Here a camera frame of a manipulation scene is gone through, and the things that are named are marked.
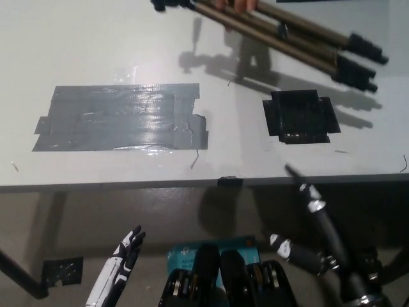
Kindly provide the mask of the person's bare hand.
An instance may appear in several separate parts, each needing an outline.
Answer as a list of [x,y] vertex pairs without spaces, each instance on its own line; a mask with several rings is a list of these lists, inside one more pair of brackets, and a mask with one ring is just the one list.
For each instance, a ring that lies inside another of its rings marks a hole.
[[231,6],[236,13],[244,13],[254,11],[258,3],[258,0],[216,0],[215,6],[220,10],[223,10],[226,6]]

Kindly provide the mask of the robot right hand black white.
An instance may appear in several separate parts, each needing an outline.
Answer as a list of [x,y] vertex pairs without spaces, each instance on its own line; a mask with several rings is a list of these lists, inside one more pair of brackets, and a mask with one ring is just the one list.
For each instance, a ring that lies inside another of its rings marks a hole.
[[332,270],[339,278],[340,297],[344,306],[390,306],[382,287],[371,281],[362,263],[352,253],[347,240],[341,235],[328,213],[327,202],[315,186],[295,168],[285,165],[286,173],[297,186],[301,204],[312,217],[323,241],[323,257],[292,243],[281,235],[268,236],[270,247],[283,259],[317,275]]

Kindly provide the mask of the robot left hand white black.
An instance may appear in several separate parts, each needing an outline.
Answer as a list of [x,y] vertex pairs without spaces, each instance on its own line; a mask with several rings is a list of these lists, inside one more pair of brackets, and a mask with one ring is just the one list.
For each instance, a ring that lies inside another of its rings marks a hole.
[[85,306],[116,306],[138,259],[146,233],[131,230],[104,264]]

